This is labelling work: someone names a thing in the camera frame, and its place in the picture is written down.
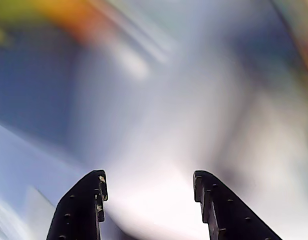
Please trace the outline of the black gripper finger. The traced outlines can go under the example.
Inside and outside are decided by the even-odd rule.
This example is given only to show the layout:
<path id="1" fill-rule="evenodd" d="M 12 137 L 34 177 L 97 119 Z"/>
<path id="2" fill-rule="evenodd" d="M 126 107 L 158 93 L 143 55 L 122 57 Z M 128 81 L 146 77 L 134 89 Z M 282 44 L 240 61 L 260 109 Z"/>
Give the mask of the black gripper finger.
<path id="1" fill-rule="evenodd" d="M 193 175 L 194 200 L 200 203 L 202 222 L 211 240 L 281 239 L 227 185 L 210 172 Z"/>
<path id="2" fill-rule="evenodd" d="M 58 202 L 48 240 L 99 240 L 108 200 L 106 173 L 93 170 L 82 177 Z"/>

